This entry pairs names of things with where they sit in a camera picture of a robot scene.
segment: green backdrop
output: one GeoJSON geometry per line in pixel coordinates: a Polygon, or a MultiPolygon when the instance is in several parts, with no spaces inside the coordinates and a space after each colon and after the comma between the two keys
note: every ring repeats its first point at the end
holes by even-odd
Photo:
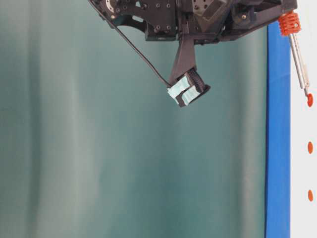
{"type": "Polygon", "coordinates": [[[196,52],[180,109],[85,0],[1,1],[0,237],[264,237],[266,31],[196,52]]]}

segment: black wire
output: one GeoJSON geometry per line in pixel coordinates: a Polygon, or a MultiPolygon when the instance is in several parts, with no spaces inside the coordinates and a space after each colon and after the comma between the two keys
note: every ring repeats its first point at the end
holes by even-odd
{"type": "Polygon", "coordinates": [[[92,0],[88,0],[90,5],[99,13],[99,15],[104,19],[110,26],[112,26],[119,35],[131,46],[131,48],[144,60],[145,63],[148,64],[148,66],[153,70],[153,72],[156,74],[156,76],[160,79],[160,81],[165,84],[168,88],[171,87],[171,85],[160,75],[160,73],[157,71],[157,69],[151,64],[151,62],[138,50],[138,48],[135,47],[135,45],[123,34],[122,31],[119,30],[119,28],[114,25],[110,20],[108,20],[101,12],[100,10],[94,5],[92,0]]]}

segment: blue frame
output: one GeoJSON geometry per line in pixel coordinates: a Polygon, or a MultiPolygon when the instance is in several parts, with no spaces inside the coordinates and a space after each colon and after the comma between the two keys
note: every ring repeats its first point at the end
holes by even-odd
{"type": "Polygon", "coordinates": [[[290,45],[278,23],[267,30],[265,237],[290,237],[290,45]]]}

